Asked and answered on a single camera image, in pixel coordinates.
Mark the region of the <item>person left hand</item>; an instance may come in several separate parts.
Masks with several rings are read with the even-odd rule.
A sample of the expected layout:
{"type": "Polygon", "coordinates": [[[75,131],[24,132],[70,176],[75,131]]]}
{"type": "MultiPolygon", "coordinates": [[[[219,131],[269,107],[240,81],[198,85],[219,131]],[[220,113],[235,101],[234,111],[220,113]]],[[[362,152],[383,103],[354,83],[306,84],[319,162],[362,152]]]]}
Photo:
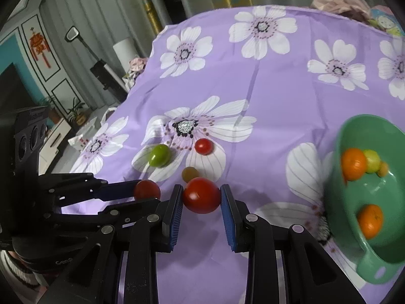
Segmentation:
{"type": "Polygon", "coordinates": [[[24,286],[35,289],[41,285],[33,271],[30,270],[14,252],[6,251],[5,259],[6,267],[24,286]]]}

